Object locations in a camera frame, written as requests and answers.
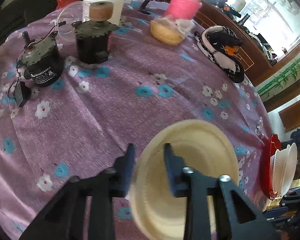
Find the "large red glass plate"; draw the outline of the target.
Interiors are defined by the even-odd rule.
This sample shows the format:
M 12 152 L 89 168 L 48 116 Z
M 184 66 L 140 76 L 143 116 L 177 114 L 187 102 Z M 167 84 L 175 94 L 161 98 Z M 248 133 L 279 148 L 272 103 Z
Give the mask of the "large red glass plate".
M 270 178 L 270 159 L 275 155 L 276 150 L 281 150 L 281 141 L 277 134 L 272 134 L 264 141 L 259 166 L 260 186 L 269 200 L 274 200 L 277 197 Z

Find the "white plastic bowl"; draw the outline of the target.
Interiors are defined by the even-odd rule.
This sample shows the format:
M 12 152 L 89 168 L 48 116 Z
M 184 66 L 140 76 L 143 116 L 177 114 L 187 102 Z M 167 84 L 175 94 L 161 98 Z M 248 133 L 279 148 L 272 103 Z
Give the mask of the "white plastic bowl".
M 296 143 L 276 150 L 270 158 L 270 185 L 274 198 L 284 196 L 290 189 L 296 172 L 298 149 Z

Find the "purple floral tablecloth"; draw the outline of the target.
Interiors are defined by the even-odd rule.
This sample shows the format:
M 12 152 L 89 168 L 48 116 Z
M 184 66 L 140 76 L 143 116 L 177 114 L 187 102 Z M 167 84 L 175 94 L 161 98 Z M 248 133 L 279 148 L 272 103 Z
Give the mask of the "purple floral tablecloth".
M 7 96 L 19 75 L 16 58 L 24 48 L 22 31 L 0 46 L 0 226 L 18 239 L 36 214 L 71 176 L 91 177 L 126 148 L 141 153 L 165 127 L 202 119 L 231 141 L 239 165 L 239 186 L 264 208 L 258 171 L 271 135 L 267 112 L 248 78 L 232 82 L 198 48 L 193 36 L 178 46 L 154 39 L 152 13 L 125 3 L 122 27 L 110 39 L 109 60 L 88 70 L 76 45 L 59 39 L 63 74 L 39 88 L 29 83 L 30 100 L 18 107 Z

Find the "small black capacitor box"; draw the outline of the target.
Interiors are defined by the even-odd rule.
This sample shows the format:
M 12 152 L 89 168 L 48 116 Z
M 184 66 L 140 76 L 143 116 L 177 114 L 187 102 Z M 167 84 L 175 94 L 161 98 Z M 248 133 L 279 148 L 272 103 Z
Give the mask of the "small black capacitor box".
M 14 100 L 18 107 L 23 107 L 31 97 L 31 89 L 25 85 L 24 81 L 16 79 L 10 85 L 7 96 Z

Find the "black electric motor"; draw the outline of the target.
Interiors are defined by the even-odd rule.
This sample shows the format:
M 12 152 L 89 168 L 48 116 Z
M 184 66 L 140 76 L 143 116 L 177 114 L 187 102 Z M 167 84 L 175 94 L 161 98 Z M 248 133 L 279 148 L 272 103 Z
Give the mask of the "black electric motor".
M 22 33 L 24 50 L 17 57 L 17 68 L 23 69 L 23 77 L 39 87 L 56 82 L 64 69 L 64 60 L 56 42 L 57 31 L 49 32 L 40 40 L 32 40 L 27 31 Z

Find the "bread in plastic bag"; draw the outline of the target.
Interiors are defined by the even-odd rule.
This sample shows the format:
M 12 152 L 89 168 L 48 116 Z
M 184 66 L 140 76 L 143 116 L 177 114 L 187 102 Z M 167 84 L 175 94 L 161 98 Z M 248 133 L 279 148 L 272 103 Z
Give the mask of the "bread in plastic bag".
M 158 16 L 150 22 L 150 32 L 158 41 L 177 46 L 190 35 L 194 26 L 193 20 L 175 19 L 172 15 Z

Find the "motor with wooden spool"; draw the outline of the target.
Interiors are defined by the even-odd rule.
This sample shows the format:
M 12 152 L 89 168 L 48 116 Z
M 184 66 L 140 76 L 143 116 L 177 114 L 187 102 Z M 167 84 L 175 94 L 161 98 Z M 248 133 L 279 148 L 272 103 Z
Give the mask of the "motor with wooden spool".
M 113 3 L 100 1 L 89 5 L 89 20 L 72 23 L 79 60 L 85 64 L 97 64 L 108 60 L 109 39 L 118 25 L 109 22 Z

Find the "pink thermos bottle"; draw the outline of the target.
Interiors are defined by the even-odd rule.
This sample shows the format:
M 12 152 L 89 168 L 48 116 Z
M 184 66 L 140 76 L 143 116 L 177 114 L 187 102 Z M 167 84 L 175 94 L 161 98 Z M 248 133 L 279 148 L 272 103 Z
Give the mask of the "pink thermos bottle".
M 191 20 L 201 6 L 202 0 L 171 0 L 164 16 L 171 16 L 173 20 Z

